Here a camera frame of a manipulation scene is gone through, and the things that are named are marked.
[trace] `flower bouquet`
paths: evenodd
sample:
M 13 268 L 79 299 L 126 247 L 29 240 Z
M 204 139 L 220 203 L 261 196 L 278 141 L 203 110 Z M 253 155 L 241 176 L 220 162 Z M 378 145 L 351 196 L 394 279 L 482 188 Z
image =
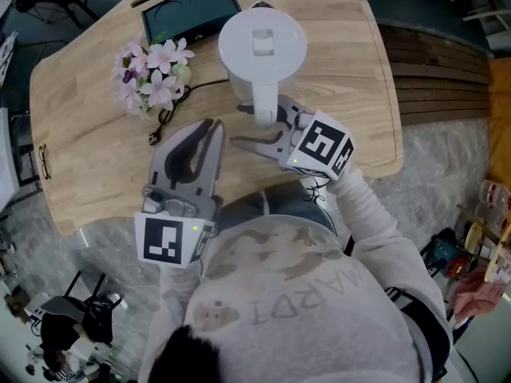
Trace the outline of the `flower bouquet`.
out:
M 139 34 L 115 56 L 111 80 L 124 108 L 147 118 L 154 109 L 172 111 L 173 102 L 183 96 L 192 79 L 188 58 L 195 54 L 185 49 L 184 38 L 177 45 L 172 40 L 153 42 L 148 49 L 141 46 L 141 39 Z

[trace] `power cord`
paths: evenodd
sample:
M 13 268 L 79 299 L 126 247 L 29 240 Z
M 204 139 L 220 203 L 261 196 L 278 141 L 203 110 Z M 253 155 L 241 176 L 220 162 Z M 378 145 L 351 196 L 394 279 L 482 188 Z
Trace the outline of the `power cord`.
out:
M 196 85 L 194 87 L 191 87 L 191 88 L 188 85 L 185 85 L 184 86 L 183 96 L 181 98 L 179 98 L 179 99 L 177 99 L 177 100 L 172 102 L 174 104 L 174 108 L 172 109 L 172 111 L 168 111 L 167 109 L 162 109 L 160 111 L 160 114 L 158 115 L 158 122 L 160 122 L 160 126 L 158 126 L 156 131 L 154 131 L 153 133 L 151 133 L 149 135 L 149 146 L 154 146 L 154 145 L 160 143 L 160 141 L 161 141 L 161 130 L 163 129 L 163 127 L 165 125 L 170 123 L 170 121 L 174 117 L 174 114 L 176 113 L 176 110 L 177 110 L 177 107 L 179 106 L 179 104 L 182 104 L 183 102 L 185 102 L 188 99 L 188 97 L 190 96 L 190 93 L 192 93 L 192 91 L 195 91 L 196 89 L 202 88 L 204 86 L 220 84 L 220 83 L 223 83 L 223 82 L 229 82 L 229 80 L 228 79 L 224 79 L 224 80 L 216 80 L 216 81 L 205 82 L 203 84 L 198 84 L 198 85 Z
M 325 212 L 325 214 L 328 216 L 328 218 L 330 219 L 330 221 L 332 223 L 332 228 L 334 229 L 335 236 L 337 237 L 337 230 L 335 228 L 334 220 L 328 214 L 328 211 L 326 211 L 324 208 L 322 208 L 318 204 L 318 200 L 325 201 L 325 197 L 323 195 L 319 194 L 319 189 L 320 188 L 324 188 L 329 182 L 326 182 L 325 184 L 318 184 L 318 180 L 314 179 L 314 181 L 316 183 L 315 186 L 312 186 L 310 188 L 306 188 L 306 190 L 311 191 L 312 194 L 303 196 L 302 200 L 314 203 L 316 206 L 318 206 L 321 210 L 323 210 Z

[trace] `kettle lid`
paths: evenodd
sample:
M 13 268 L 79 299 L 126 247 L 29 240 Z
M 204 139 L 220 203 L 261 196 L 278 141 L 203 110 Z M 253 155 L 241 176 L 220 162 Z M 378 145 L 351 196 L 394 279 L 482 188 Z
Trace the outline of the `kettle lid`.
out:
M 295 74 L 307 54 L 307 37 L 291 16 L 267 7 L 241 11 L 218 38 L 220 60 L 247 82 L 282 81 Z

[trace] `person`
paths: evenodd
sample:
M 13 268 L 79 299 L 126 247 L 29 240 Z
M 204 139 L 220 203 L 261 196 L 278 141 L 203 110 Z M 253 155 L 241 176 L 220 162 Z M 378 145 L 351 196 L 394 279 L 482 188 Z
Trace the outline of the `person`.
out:
M 226 206 L 196 267 L 160 268 L 140 383 L 441 375 L 452 334 L 417 247 L 356 166 L 327 190 L 355 241 L 352 256 L 297 182 Z

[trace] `wooden table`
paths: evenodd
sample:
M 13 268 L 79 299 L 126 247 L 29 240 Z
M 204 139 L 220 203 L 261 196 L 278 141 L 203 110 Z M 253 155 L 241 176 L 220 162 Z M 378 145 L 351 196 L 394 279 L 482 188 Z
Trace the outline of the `wooden table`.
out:
M 155 151 L 148 146 L 148 134 L 158 125 L 156 114 L 149 122 L 127 116 L 115 103 L 109 83 L 114 54 L 144 29 L 141 11 L 162 0 L 132 8 L 135 1 L 123 0 L 32 73 L 34 145 L 47 147 L 52 179 L 43 180 L 42 186 L 62 235 L 72 235 L 98 219 L 129 217 L 141 209 L 141 188 L 148 182 Z M 238 1 L 246 9 L 259 0 Z M 358 145 L 356 160 L 367 176 L 397 172 L 402 166 L 398 102 L 367 0 L 264 1 L 298 20 L 309 41 L 295 87 L 284 93 L 347 125 Z M 192 85 L 226 77 L 216 41 L 217 36 L 190 47 L 196 53 L 191 61 Z M 163 140 L 205 117 L 221 118 L 228 137 L 261 135 L 254 129 L 253 116 L 236 111 L 238 103 L 227 83 L 198 89 L 164 130 Z M 222 163 L 216 189 L 225 203 L 297 177 L 228 142 Z

